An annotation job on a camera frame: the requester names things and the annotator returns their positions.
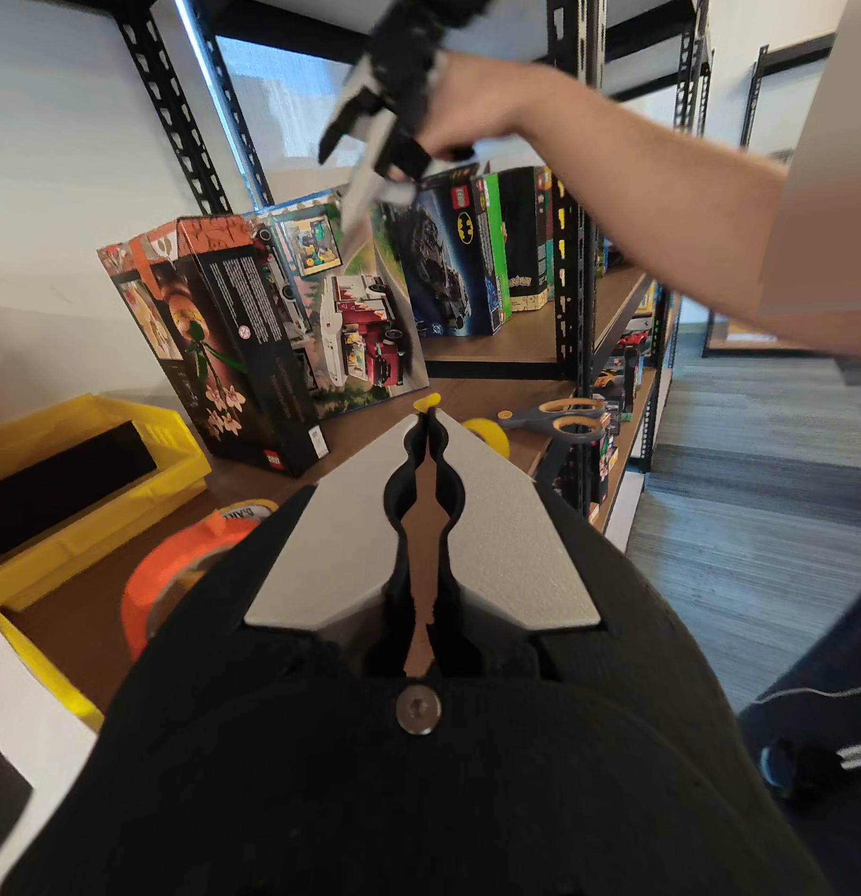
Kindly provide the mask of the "yellow plastic bin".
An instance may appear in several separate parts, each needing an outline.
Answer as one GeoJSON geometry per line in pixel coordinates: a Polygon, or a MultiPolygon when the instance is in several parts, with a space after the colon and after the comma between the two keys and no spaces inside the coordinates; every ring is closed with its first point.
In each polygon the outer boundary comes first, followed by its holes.
{"type": "Polygon", "coordinates": [[[0,608],[20,611],[205,490],[181,416],[92,394],[0,425],[0,608]]]}
{"type": "Polygon", "coordinates": [[[103,724],[102,712],[1,612],[0,634],[33,678],[36,678],[67,711],[98,734],[103,724]]]}

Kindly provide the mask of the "wooden desk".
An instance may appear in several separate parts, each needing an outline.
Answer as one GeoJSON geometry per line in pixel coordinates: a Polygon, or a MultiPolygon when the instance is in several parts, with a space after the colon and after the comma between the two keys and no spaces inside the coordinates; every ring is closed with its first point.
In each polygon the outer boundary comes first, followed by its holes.
{"type": "Polygon", "coordinates": [[[136,566],[158,544],[212,510],[252,499],[284,504],[414,411],[414,401],[441,395],[442,409],[463,421],[493,418],[503,409],[527,409],[567,398],[576,387],[536,380],[436,379],[429,388],[334,418],[322,426],[329,454],[299,478],[212,458],[205,490],[169,516],[21,611],[1,612],[100,711],[106,711],[132,661],[120,621],[120,601],[136,566]]]}

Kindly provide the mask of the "person's right forearm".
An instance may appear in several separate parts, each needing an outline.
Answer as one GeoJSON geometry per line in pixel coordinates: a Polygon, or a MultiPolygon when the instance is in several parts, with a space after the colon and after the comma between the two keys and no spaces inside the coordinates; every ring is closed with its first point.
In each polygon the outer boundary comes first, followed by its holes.
{"type": "Polygon", "coordinates": [[[528,140],[630,259],[720,314],[753,321],[787,170],[669,130],[549,67],[528,140]]]}

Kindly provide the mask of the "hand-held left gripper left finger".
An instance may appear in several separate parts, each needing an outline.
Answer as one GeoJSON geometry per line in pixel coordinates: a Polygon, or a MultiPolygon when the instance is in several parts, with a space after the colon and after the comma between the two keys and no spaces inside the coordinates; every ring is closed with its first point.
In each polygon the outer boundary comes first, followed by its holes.
{"type": "Polygon", "coordinates": [[[334,644],[367,676],[403,676],[415,606],[402,520],[417,500],[427,424],[425,413],[404,418],[318,482],[248,626],[334,644]]]}

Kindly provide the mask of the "yellow tape roll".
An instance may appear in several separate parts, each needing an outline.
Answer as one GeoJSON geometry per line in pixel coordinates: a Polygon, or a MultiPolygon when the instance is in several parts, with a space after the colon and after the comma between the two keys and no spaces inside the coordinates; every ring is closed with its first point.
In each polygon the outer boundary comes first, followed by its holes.
{"type": "Polygon", "coordinates": [[[478,436],[496,454],[507,461],[510,459],[510,443],[504,429],[498,423],[493,420],[477,418],[465,420],[462,426],[478,436]]]}

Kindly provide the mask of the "black metal shelf rack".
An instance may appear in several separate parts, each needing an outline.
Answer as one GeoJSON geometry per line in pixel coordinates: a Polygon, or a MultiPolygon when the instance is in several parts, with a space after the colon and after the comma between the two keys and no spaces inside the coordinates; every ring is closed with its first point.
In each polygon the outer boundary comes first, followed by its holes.
{"type": "MultiPolygon", "coordinates": [[[[153,4],[96,3],[97,6],[110,10],[120,29],[135,69],[198,202],[199,216],[236,214],[219,181],[212,153],[194,118],[177,68],[169,58],[169,48],[151,11],[153,4]]],[[[268,180],[260,165],[231,75],[223,61],[218,40],[210,31],[201,8],[197,2],[169,2],[169,11],[178,15],[178,22],[182,26],[181,39],[187,42],[186,50],[193,53],[199,73],[205,77],[209,99],[254,204],[252,210],[237,214],[245,218],[252,211],[279,205],[272,204],[273,196],[268,180]]],[[[430,177],[476,162],[472,161],[470,150],[459,151],[457,157],[459,162],[454,167],[439,168],[432,164],[430,172],[415,189],[414,197],[430,177]]],[[[597,378],[597,374],[593,372],[595,296],[588,297],[586,293],[595,292],[598,237],[593,234],[593,225],[587,221],[584,210],[566,191],[559,178],[552,173],[550,175],[553,278],[549,302],[556,303],[555,315],[559,324],[559,331],[556,333],[558,359],[552,364],[425,361],[429,386],[433,375],[462,376],[466,379],[552,380],[570,382],[576,387],[573,393],[576,396],[593,397],[593,385],[597,378]]],[[[269,285],[266,273],[267,252],[257,249],[257,253],[269,285]]]]}

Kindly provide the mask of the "background shelf rack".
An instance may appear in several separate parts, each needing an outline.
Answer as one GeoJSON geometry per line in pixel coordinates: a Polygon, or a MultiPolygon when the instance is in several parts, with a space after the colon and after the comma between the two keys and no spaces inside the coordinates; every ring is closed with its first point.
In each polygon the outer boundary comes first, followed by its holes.
{"type": "Polygon", "coordinates": [[[802,36],[796,21],[807,2],[693,2],[682,32],[674,125],[698,137],[790,157],[836,34],[810,35],[779,46],[767,32],[802,36]]]}

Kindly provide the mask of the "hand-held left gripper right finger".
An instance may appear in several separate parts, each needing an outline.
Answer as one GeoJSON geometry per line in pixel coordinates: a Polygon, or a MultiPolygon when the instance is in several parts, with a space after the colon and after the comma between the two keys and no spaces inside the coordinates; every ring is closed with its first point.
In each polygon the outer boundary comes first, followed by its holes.
{"type": "Polygon", "coordinates": [[[447,513],[430,644],[446,678],[483,678],[541,635],[602,617],[556,521],[559,498],[446,412],[429,411],[435,498],[447,513]]]}

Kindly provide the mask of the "person's dark pants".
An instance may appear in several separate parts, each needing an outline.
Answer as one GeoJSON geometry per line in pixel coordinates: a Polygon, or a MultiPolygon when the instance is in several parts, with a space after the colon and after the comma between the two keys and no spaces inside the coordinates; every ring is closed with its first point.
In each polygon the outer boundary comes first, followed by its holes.
{"type": "Polygon", "coordinates": [[[836,894],[861,894],[861,595],[739,715],[774,801],[836,894]]]}

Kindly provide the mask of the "slim green toy box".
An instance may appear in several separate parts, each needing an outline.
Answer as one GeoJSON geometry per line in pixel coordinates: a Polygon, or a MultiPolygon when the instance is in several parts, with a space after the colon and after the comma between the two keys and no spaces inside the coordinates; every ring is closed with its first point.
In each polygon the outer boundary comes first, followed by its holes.
{"type": "Polygon", "coordinates": [[[491,311],[493,331],[498,331],[512,315],[499,176],[485,170],[473,180],[473,186],[479,202],[485,270],[495,287],[496,304],[495,310],[491,311]]]}

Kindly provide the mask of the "camper van toy box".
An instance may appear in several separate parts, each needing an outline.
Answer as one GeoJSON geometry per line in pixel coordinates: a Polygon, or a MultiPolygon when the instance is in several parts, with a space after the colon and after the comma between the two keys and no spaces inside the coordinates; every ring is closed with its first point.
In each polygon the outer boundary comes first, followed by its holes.
{"type": "Polygon", "coordinates": [[[321,420],[429,386],[388,208],[344,233],[343,198],[336,188],[245,215],[321,420]]]}

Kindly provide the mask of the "white cardboard sheet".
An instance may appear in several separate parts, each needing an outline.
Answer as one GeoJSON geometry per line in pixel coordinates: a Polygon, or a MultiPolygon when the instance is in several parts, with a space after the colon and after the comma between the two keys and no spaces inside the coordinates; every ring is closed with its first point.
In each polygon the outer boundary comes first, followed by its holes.
{"type": "Polygon", "coordinates": [[[0,885],[66,796],[96,737],[0,634],[0,885]]]}

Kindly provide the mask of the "orange tape roll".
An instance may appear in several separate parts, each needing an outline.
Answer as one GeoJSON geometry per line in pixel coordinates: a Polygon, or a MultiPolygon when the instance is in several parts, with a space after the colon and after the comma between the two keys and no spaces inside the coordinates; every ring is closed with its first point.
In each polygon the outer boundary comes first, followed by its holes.
{"type": "Polygon", "coordinates": [[[133,661],[154,633],[152,614],[166,595],[175,587],[193,588],[205,575],[207,562],[227,554],[267,519],[250,506],[215,510],[146,554],[128,579],[120,602],[120,620],[133,661]]]}

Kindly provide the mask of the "printed tape roll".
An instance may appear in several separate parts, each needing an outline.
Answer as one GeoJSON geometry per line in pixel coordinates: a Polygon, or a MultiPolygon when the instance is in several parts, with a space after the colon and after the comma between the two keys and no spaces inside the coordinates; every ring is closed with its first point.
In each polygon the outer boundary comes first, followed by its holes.
{"type": "Polygon", "coordinates": [[[217,512],[227,520],[244,520],[253,523],[266,521],[279,509],[279,505],[269,499],[257,498],[238,501],[217,508],[217,512]]]}

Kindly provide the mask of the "black orchid toy box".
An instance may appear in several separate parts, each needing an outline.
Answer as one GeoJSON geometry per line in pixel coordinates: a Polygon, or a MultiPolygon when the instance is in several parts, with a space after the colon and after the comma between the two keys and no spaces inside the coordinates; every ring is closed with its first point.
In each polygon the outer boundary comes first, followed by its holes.
{"type": "Polygon", "coordinates": [[[245,218],[175,218],[97,255],[211,454],[291,477],[327,454],[245,218]]]}

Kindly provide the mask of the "row of small toy boxes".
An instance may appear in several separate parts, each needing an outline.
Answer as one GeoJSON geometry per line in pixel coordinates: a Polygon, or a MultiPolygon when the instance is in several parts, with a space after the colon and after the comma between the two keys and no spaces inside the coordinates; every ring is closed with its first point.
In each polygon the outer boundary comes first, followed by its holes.
{"type": "Polygon", "coordinates": [[[624,550],[653,467],[671,385],[678,302],[634,267],[597,283],[593,396],[607,407],[593,454],[589,521],[624,550]]]}

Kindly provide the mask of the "blue bat-logo toy box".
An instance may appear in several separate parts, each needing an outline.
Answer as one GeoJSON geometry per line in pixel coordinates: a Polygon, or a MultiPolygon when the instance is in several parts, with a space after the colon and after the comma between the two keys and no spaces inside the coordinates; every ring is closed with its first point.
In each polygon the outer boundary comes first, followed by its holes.
{"type": "Polygon", "coordinates": [[[504,322],[489,197],[478,162],[436,174],[408,206],[381,203],[418,334],[495,334],[504,322]]]}

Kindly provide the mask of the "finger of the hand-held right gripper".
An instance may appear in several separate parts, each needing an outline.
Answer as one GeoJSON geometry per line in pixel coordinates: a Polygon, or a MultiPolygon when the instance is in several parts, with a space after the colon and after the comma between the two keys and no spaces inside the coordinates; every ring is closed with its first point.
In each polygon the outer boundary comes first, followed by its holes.
{"type": "Polygon", "coordinates": [[[380,201],[404,206],[404,184],[394,183],[375,170],[395,124],[396,116],[393,112],[378,112],[361,129],[364,144],[362,158],[348,181],[340,203],[343,240],[355,238],[359,224],[374,203],[380,201]]]}
{"type": "Polygon", "coordinates": [[[319,139],[318,163],[324,165],[345,137],[366,142],[369,125],[379,109],[379,87],[371,58],[362,56],[348,73],[319,139]]]}

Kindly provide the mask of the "person's right hand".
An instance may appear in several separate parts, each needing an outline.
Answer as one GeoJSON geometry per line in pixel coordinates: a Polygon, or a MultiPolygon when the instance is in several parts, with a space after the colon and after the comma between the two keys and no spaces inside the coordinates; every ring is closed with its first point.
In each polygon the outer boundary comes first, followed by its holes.
{"type": "Polygon", "coordinates": [[[418,145],[434,160],[454,160],[477,142],[525,137],[550,89],[576,80],[554,67],[445,51],[418,145]]]}

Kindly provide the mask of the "window roller blind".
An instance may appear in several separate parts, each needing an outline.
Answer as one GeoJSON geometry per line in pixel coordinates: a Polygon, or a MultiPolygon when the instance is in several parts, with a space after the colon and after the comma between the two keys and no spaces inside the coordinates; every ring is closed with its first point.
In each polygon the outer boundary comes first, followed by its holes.
{"type": "Polygon", "coordinates": [[[360,141],[341,139],[324,165],[317,155],[350,66],[243,40],[217,41],[274,202],[347,183],[361,161],[360,141]]]}

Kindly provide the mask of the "wooden shelf board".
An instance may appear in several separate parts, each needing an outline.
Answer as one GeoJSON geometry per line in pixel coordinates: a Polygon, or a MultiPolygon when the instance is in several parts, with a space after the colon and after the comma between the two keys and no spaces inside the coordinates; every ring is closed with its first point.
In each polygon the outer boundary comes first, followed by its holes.
{"type": "MultiPolygon", "coordinates": [[[[621,334],[653,283],[650,275],[638,268],[621,268],[606,273],[597,282],[595,297],[594,341],[596,350],[608,342],[612,333],[621,334]]],[[[427,363],[552,364],[556,349],[556,303],[533,312],[520,312],[493,335],[476,337],[421,337],[427,363]]]]}

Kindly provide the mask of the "grey orange-handled scissors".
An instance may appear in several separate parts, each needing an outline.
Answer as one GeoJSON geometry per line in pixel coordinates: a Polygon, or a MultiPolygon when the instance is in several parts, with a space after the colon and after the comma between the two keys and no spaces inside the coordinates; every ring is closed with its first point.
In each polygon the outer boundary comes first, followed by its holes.
{"type": "Polygon", "coordinates": [[[567,398],[547,401],[524,410],[501,410],[496,421],[504,430],[520,429],[571,445],[598,442],[604,435],[608,412],[604,400],[567,398]]]}

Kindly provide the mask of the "black toy box yellow print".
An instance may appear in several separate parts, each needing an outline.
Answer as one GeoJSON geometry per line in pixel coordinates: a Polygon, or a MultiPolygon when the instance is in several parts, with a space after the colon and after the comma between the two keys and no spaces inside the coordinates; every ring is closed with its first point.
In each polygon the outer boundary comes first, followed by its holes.
{"type": "Polygon", "coordinates": [[[551,175],[546,166],[498,174],[508,291],[513,314],[542,309],[551,301],[551,175]]]}

